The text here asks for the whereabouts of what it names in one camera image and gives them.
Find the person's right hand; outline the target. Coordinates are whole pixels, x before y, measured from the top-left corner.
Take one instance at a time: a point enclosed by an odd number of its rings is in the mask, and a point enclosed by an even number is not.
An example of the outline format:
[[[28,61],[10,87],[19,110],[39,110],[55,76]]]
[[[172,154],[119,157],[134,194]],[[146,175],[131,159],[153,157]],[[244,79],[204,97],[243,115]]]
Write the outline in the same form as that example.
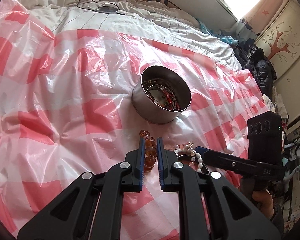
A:
[[[274,201],[268,190],[254,191],[255,181],[251,178],[241,178],[240,191],[268,218],[274,215]]]

